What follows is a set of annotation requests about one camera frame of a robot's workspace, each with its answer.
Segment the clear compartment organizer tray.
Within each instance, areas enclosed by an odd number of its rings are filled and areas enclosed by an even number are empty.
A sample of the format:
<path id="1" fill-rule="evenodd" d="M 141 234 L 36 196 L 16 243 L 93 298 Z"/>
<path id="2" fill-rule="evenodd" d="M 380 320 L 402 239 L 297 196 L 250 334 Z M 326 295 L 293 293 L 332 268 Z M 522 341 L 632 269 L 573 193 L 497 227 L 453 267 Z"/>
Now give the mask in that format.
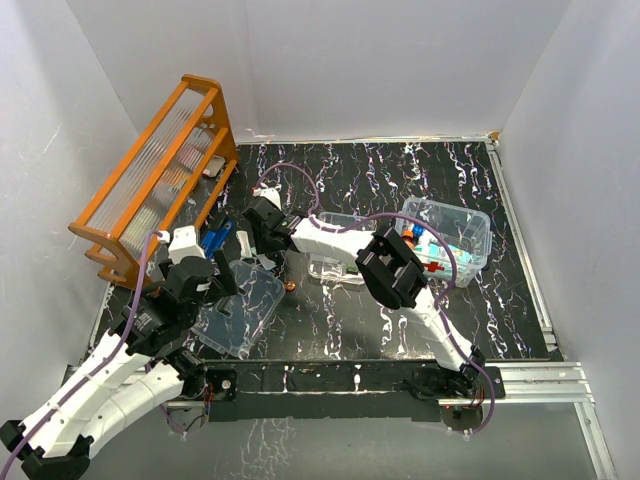
<path id="1" fill-rule="evenodd" d="M 308 273 L 316 280 L 326 280 L 352 286 L 362 286 L 365 280 L 356 266 L 358 246 L 351 246 L 353 241 L 363 241 L 367 245 L 372 233 L 377 228 L 375 220 L 367 220 L 360 216 L 334 212 L 322 212 L 317 222 L 331 233 L 320 232 L 320 240 L 308 253 Z M 356 266 L 359 276 L 347 275 L 345 267 Z"/>

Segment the brown bottle orange cap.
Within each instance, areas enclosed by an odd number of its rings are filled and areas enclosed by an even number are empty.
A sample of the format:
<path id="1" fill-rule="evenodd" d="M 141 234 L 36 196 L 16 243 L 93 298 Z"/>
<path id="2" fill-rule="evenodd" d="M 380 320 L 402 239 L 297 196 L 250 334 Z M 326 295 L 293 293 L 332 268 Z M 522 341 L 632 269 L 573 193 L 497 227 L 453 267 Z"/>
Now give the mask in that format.
<path id="1" fill-rule="evenodd" d="M 416 247 L 416 239 L 412 231 L 404 230 L 403 233 L 401 234 L 401 238 L 411 250 L 413 250 Z"/>

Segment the teal tape packet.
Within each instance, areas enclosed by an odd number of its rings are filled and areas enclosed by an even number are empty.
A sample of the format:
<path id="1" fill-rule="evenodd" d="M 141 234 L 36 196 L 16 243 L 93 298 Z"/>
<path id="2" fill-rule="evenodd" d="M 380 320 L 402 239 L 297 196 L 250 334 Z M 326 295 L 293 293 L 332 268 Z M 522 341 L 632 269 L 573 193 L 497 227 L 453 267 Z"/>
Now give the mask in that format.
<path id="1" fill-rule="evenodd" d="M 460 248 L 449 246 L 457 264 L 470 264 L 473 262 L 473 256 Z"/>

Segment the clear medicine kit box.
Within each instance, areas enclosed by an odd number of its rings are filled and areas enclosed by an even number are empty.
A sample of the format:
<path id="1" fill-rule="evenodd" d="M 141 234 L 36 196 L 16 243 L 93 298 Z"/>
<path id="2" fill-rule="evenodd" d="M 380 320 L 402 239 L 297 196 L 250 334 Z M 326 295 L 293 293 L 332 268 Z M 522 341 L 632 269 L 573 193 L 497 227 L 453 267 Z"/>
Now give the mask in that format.
<path id="1" fill-rule="evenodd" d="M 404 202 L 401 214 L 428 224 L 446 242 L 456 261 L 456 287 L 467 287 L 487 266 L 493 242 L 487 214 L 415 196 Z M 442 244 L 414 221 L 400 218 L 395 222 L 395 228 L 402 236 L 412 238 L 414 253 L 426 273 L 449 282 L 452 267 Z"/>

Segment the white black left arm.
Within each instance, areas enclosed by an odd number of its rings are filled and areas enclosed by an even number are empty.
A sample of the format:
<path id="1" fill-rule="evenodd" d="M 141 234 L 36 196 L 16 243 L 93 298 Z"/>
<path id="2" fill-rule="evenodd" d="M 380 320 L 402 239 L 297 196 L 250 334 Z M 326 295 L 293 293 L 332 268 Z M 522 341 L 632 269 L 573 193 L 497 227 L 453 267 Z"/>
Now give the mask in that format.
<path id="1" fill-rule="evenodd" d="M 38 410 L 1 427 L 9 457 L 30 479 L 78 479 L 115 435 L 178 396 L 194 399 L 206 387 L 202 361 L 170 343 L 195 325 L 206 304 L 238 288 L 222 251 L 161 264 L 163 280 L 139 283 L 123 320 L 103 335 L 84 363 Z"/>

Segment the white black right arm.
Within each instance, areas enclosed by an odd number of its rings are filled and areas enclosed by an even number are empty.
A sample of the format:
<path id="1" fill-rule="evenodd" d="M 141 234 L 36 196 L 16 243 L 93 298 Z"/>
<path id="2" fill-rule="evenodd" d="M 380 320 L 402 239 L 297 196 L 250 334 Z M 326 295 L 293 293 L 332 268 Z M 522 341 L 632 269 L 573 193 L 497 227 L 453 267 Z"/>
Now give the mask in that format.
<path id="1" fill-rule="evenodd" d="M 442 312 L 425 266 L 393 227 L 369 231 L 361 222 L 341 227 L 314 215 L 285 214 L 264 196 L 253 198 L 243 216 L 259 254 L 291 250 L 355 266 L 377 303 L 419 328 L 453 394 L 469 397 L 480 387 L 485 357 Z"/>

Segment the blue stapler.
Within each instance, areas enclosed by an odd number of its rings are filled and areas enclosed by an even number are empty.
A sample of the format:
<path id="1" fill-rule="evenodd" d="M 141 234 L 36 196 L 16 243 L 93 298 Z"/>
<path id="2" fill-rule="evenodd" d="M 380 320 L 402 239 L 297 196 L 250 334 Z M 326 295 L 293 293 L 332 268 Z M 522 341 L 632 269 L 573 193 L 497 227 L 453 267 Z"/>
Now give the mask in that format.
<path id="1" fill-rule="evenodd" d="M 214 252 L 222 248 L 233 227 L 234 223 L 228 216 L 223 216 L 213 221 L 201 241 L 201 248 L 207 259 L 212 259 Z"/>

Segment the orange wooden rack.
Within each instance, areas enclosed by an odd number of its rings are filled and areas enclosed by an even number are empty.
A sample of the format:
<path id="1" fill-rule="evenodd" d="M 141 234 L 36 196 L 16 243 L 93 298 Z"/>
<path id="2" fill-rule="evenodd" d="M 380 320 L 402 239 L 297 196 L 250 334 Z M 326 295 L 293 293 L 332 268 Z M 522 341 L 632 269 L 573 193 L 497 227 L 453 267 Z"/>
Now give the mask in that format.
<path id="1" fill-rule="evenodd" d="M 168 229 L 204 178 L 215 185 L 195 219 L 202 226 L 239 164 L 219 82 L 185 74 L 133 146 L 68 226 L 90 242 L 101 279 L 132 289 L 157 248 L 146 236 Z"/>

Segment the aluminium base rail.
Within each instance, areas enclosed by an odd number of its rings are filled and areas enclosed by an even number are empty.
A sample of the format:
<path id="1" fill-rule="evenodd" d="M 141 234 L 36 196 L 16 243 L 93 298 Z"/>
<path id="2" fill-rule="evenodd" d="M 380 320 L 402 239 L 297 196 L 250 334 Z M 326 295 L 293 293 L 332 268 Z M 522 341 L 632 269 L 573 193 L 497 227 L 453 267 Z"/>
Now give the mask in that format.
<path id="1" fill-rule="evenodd" d="M 451 405 L 591 403 L 578 363 L 501 362 L 482 372 L 440 367 L 434 360 L 210 361 L 184 382 L 181 397 L 203 404 L 237 401 L 242 394 L 324 396 L 409 394 Z"/>

